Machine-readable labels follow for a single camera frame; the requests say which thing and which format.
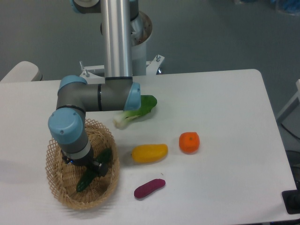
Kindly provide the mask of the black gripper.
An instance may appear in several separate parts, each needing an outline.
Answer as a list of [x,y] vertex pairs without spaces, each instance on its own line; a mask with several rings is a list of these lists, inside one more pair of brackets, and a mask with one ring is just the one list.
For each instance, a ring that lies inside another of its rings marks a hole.
[[62,160],[65,164],[73,164],[75,166],[88,166],[97,177],[105,177],[108,173],[108,165],[106,163],[99,163],[94,159],[94,152],[89,151],[84,157],[80,159],[72,159],[66,156],[66,154],[61,151]]

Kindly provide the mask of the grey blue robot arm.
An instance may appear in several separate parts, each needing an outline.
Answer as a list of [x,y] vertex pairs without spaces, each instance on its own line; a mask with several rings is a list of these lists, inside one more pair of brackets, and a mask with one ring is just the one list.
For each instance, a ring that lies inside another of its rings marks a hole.
[[100,13],[105,43],[105,83],[88,84],[80,76],[69,75],[60,82],[56,110],[48,120],[63,160],[85,166],[97,176],[105,176],[107,164],[96,161],[85,131],[86,112],[136,110],[141,106],[140,85],[133,82],[131,24],[142,35],[136,0],[73,0],[74,11]]

